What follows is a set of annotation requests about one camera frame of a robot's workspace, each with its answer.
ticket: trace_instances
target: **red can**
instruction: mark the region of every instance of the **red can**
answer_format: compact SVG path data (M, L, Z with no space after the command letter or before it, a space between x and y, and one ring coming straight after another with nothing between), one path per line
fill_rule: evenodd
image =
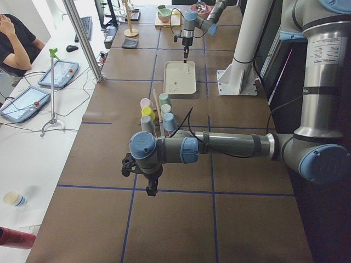
M36 236L0 226L0 245L10 248L30 249Z

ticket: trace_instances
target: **yellow cup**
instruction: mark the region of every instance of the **yellow cup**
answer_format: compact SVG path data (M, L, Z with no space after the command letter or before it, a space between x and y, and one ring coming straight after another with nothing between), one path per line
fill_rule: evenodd
M149 115L152 121L156 119L155 113L150 107L143 107L143 109L141 110L141 115L142 116Z

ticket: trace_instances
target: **tablet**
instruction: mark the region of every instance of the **tablet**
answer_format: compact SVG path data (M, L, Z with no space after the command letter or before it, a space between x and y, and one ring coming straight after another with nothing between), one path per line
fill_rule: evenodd
M77 62L57 60L54 63L54 87L62 89L68 85L78 71L79 64ZM44 76L38 81L41 86L51 87L51 67L45 72Z
M33 86L25 89L12 102L0 110L1 116L12 122L20 123L36 115L40 108L50 100L50 93Z

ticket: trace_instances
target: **wooden stand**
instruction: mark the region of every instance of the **wooden stand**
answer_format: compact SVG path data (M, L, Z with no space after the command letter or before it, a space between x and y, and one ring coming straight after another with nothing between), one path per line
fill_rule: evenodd
M129 29L124 31L124 35L126 37L136 37L139 34L139 31L135 28L132 28L131 16L129 14L128 0L123 0L123 2L124 2L124 6L126 7L127 21L128 21L128 26L129 26Z

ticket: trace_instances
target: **black mouse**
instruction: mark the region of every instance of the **black mouse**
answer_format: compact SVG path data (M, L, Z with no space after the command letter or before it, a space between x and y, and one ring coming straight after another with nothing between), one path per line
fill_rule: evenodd
M77 49L78 49L78 47L76 45L68 45L67 48L66 48L66 51L67 52L72 52L72 51L75 51Z

